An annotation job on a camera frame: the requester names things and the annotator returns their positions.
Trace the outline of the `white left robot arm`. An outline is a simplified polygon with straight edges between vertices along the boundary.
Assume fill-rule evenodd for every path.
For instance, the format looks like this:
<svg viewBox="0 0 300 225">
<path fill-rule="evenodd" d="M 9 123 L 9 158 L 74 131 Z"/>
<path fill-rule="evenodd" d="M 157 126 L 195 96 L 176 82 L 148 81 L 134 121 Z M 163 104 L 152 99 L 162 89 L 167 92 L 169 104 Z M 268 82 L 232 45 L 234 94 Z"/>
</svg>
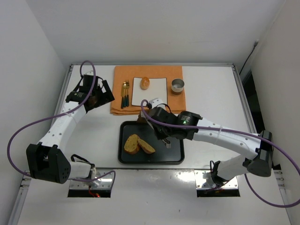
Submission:
<svg viewBox="0 0 300 225">
<path fill-rule="evenodd" d="M 70 92 L 50 130 L 37 144 L 26 149 L 29 171 L 32 178 L 59 184 L 67 180 L 92 182 L 96 179 L 93 163 L 80 159 L 68 160 L 64 151 L 71 134 L 80 120 L 95 108 L 114 100 L 106 80 L 98 76 L 83 75 Z"/>
</svg>

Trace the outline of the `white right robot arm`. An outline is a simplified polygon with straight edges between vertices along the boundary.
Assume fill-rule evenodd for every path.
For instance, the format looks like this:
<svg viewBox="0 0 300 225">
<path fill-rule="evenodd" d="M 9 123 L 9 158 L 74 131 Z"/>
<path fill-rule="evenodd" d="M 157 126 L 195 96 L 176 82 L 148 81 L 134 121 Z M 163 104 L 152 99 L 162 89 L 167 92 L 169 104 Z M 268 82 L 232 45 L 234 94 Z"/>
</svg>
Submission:
<svg viewBox="0 0 300 225">
<path fill-rule="evenodd" d="M 141 102 L 141 116 L 146 119 L 156 137 L 167 148 L 171 146 L 169 138 L 172 137 L 178 140 L 210 143 L 238 154 L 227 161 L 216 161 L 212 164 L 206 179 L 213 186 L 221 187 L 232 178 L 247 173 L 259 177 L 271 175 L 273 158 L 271 132 L 251 134 L 231 130 L 199 114 L 182 111 L 179 115 L 175 115 L 168 112 L 165 107 L 166 104 L 159 98 Z"/>
</svg>

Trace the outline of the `sesame bread roll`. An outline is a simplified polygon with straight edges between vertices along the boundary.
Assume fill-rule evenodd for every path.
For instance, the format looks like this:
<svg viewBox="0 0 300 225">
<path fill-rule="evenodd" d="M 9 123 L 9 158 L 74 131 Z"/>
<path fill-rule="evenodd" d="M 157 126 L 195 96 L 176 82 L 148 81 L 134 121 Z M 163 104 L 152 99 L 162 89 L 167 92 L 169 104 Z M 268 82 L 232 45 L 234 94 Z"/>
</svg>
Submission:
<svg viewBox="0 0 300 225">
<path fill-rule="evenodd" d="M 149 88 L 149 86 L 150 86 L 150 80 L 149 80 L 149 78 L 148 77 L 143 77 L 141 79 L 141 81 L 140 81 L 140 88 L 142 90 L 146 90 L 146 89 Z"/>
</svg>

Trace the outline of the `brown croissant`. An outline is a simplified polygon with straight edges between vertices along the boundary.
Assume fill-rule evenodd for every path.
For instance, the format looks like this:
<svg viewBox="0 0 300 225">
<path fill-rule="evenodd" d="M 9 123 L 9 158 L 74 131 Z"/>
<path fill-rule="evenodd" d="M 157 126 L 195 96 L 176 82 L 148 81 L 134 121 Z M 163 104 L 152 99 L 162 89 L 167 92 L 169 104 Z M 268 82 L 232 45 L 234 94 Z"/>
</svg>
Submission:
<svg viewBox="0 0 300 225">
<path fill-rule="evenodd" d="M 136 120 L 137 123 L 147 124 L 147 120 L 143 117 L 143 113 L 140 112 L 138 114 L 138 118 Z"/>
</svg>

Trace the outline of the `metal tongs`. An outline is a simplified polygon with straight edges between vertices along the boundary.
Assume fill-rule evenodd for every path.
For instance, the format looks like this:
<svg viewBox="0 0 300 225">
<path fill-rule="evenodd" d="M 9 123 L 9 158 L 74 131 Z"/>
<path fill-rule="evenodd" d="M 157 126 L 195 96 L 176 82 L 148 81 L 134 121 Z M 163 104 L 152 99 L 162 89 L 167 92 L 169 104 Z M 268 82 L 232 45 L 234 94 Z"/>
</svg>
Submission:
<svg viewBox="0 0 300 225">
<path fill-rule="evenodd" d="M 171 147 L 171 142 L 167 138 L 161 138 L 161 134 L 159 134 L 158 131 L 146 119 L 146 116 L 143 112 L 140 113 L 140 117 L 154 130 L 154 133 L 155 133 L 155 136 L 157 137 L 157 139 L 161 140 L 162 143 L 165 145 L 165 147 L 169 149 Z"/>
</svg>

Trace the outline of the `gold spoon green handle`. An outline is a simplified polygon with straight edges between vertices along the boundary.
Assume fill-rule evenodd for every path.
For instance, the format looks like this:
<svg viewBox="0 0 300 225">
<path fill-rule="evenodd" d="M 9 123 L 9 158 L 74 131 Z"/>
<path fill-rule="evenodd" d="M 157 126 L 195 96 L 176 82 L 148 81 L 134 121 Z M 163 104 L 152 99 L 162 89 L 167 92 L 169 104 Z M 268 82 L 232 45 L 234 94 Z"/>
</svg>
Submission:
<svg viewBox="0 0 300 225">
<path fill-rule="evenodd" d="M 129 106 L 129 80 L 126 80 L 126 89 L 125 89 L 125 107 Z"/>
</svg>

